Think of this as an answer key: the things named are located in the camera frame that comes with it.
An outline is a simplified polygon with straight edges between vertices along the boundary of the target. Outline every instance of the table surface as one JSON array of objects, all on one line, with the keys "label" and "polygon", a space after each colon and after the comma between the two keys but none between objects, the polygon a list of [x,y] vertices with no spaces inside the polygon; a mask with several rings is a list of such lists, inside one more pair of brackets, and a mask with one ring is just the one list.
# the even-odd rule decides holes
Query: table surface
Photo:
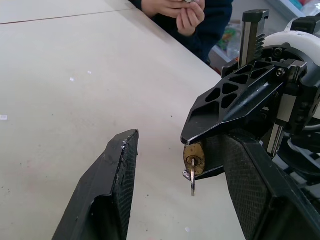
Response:
[{"label": "table surface", "polygon": [[80,177],[134,128],[128,239],[244,239],[225,175],[196,197],[182,176],[185,120],[220,77],[139,10],[2,24],[0,49],[0,239],[50,239]]},{"label": "table surface", "polygon": [[0,0],[0,24],[133,8],[127,0]]},{"label": "table surface", "polygon": [[317,118],[317,119],[320,119],[320,106],[318,106],[318,109],[315,112],[314,117]]}]

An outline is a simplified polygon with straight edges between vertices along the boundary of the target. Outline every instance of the shelf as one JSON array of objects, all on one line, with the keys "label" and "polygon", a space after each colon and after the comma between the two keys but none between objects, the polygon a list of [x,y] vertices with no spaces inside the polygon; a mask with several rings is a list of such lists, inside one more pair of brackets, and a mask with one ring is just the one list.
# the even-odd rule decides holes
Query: shelf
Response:
[{"label": "shelf", "polygon": [[227,54],[224,51],[222,51],[221,48],[217,45],[214,46],[212,50],[215,51],[215,53],[219,55],[219,57],[222,58],[226,63],[231,62],[231,59],[227,56]]},{"label": "shelf", "polygon": [[279,11],[286,19],[291,21],[295,18],[302,18],[305,15],[296,8],[289,0],[266,0],[276,10]]}]

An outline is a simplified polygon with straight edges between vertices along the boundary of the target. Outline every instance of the black carbon fiber part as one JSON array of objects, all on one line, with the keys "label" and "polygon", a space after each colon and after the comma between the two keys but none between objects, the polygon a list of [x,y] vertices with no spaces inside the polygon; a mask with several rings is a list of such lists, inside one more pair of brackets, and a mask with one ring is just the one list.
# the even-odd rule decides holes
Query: black carbon fiber part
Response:
[{"label": "black carbon fiber part", "polygon": [[271,194],[241,143],[224,136],[224,169],[229,192],[245,239],[255,233],[271,199]]},{"label": "black carbon fiber part", "polygon": [[53,240],[125,240],[135,184],[138,130],[116,135],[80,179]]},{"label": "black carbon fiber part", "polygon": [[120,218],[121,239],[128,234],[132,199],[134,196],[136,159],[138,155],[138,136],[126,143],[122,162],[114,185],[114,202]]},{"label": "black carbon fiber part", "polygon": [[213,136],[203,141],[203,152],[206,159],[204,171],[217,168],[224,164],[219,138],[221,138],[221,136]]}]

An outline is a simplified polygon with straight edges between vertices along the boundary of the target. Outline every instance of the debris on table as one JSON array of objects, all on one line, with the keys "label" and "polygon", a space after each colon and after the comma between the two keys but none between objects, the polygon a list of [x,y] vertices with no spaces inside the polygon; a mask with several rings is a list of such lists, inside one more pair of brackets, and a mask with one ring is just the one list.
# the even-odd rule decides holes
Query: debris on table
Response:
[{"label": "debris on table", "polygon": [[0,120],[1,120],[1,121],[6,121],[6,120],[8,120],[8,115],[0,115]]}]

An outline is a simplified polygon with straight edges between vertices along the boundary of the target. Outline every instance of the hand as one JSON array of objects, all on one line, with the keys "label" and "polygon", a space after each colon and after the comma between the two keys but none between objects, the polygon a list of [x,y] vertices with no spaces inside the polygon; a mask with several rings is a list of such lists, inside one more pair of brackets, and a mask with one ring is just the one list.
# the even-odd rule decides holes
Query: hand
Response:
[{"label": "hand", "polygon": [[200,8],[204,11],[206,6],[205,0],[195,0],[195,2],[200,6]]},{"label": "hand", "polygon": [[190,4],[183,0],[142,0],[142,11],[152,18],[157,14],[161,14],[176,19],[181,9],[189,8]]},{"label": "hand", "polygon": [[199,24],[205,20],[204,8],[204,3],[200,6],[200,4],[191,2],[188,9],[181,9],[181,14],[176,19],[178,33],[185,37],[192,36]]}]

